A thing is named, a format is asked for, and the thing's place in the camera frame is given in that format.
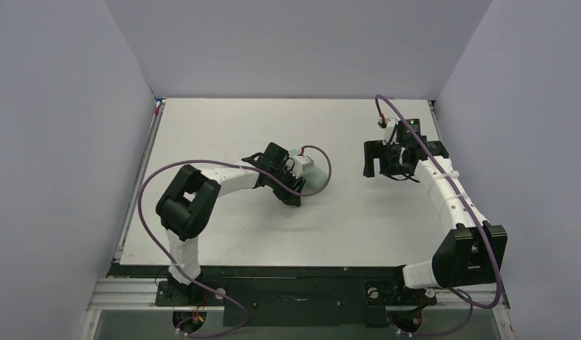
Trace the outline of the mint green umbrella case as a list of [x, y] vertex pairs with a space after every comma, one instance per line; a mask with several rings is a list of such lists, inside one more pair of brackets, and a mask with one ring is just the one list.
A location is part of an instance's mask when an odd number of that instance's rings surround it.
[[[286, 166], [290, 170], [291, 173], [291, 156], [301, 154], [299, 150], [292, 149], [289, 151], [289, 160], [286, 163]], [[304, 187], [307, 188], [308, 193], [314, 194], [319, 193], [325, 187], [326, 182], [328, 181], [328, 174], [326, 174], [321, 168], [319, 168], [316, 163], [315, 165], [307, 171], [307, 173], [299, 178], [305, 181]]]

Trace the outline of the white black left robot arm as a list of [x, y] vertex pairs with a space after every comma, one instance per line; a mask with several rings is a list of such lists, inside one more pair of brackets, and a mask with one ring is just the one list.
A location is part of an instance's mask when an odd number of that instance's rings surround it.
[[304, 173], [313, 164], [300, 152], [291, 153], [272, 142], [264, 152], [231, 165], [218, 163], [210, 169], [182, 166], [156, 206], [172, 257], [165, 295], [192, 305], [202, 300], [202, 289], [193, 284], [201, 275], [198, 240], [219, 197], [269, 187], [283, 204], [298, 207], [307, 182]]

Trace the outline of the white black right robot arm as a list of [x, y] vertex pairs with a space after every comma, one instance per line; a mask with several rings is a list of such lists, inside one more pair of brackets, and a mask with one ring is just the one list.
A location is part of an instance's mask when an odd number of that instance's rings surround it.
[[503, 226], [492, 225], [475, 207], [461, 185], [459, 173], [452, 166], [449, 152], [438, 140], [429, 141], [420, 132], [420, 121], [403, 123], [380, 118], [384, 129], [381, 140], [364, 143], [363, 175], [375, 175], [374, 161], [380, 174], [398, 179], [416, 180], [431, 199], [444, 228], [445, 237], [428, 261], [406, 265], [403, 281], [407, 288], [457, 288], [494, 283], [491, 302], [475, 302], [463, 293], [459, 298], [479, 308], [496, 306], [502, 294], [497, 277], [507, 245]]

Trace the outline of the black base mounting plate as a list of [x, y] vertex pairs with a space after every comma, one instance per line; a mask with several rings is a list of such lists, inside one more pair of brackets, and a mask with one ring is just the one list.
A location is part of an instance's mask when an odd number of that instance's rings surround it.
[[404, 284], [402, 267], [204, 266], [198, 282], [240, 303], [222, 299], [197, 285], [173, 278], [158, 284], [155, 305], [173, 307], [176, 319], [191, 311], [206, 317], [223, 313], [231, 327], [249, 318], [248, 327], [325, 327], [363, 324], [386, 327], [388, 315], [416, 323], [437, 298]]

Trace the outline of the aluminium table edge rail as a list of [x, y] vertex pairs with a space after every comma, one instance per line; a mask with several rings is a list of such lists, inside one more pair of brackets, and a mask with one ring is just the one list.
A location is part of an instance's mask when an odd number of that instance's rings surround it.
[[137, 169], [137, 173], [135, 175], [134, 185], [132, 187], [132, 193], [130, 197], [130, 202], [128, 204], [128, 208], [126, 210], [125, 218], [123, 220], [123, 226], [120, 233], [120, 238], [117, 243], [117, 247], [115, 248], [115, 253], [113, 255], [113, 263], [119, 263], [122, 256], [123, 250], [125, 246], [125, 240], [128, 235], [128, 231], [130, 228], [130, 224], [132, 222], [132, 217], [135, 212], [135, 205], [137, 202], [137, 193], [139, 191], [140, 185], [142, 184], [142, 180], [145, 176], [145, 172], [147, 169], [148, 162], [150, 160], [150, 155], [154, 146], [154, 141], [157, 136], [157, 131], [159, 128], [159, 124], [162, 119], [162, 113], [164, 107], [166, 105], [167, 99], [166, 98], [156, 98], [156, 107], [154, 111], [154, 115], [152, 117], [152, 122], [150, 125], [150, 129], [147, 135], [147, 139], [145, 141], [145, 145], [143, 148], [142, 157], [140, 160], [140, 164]]

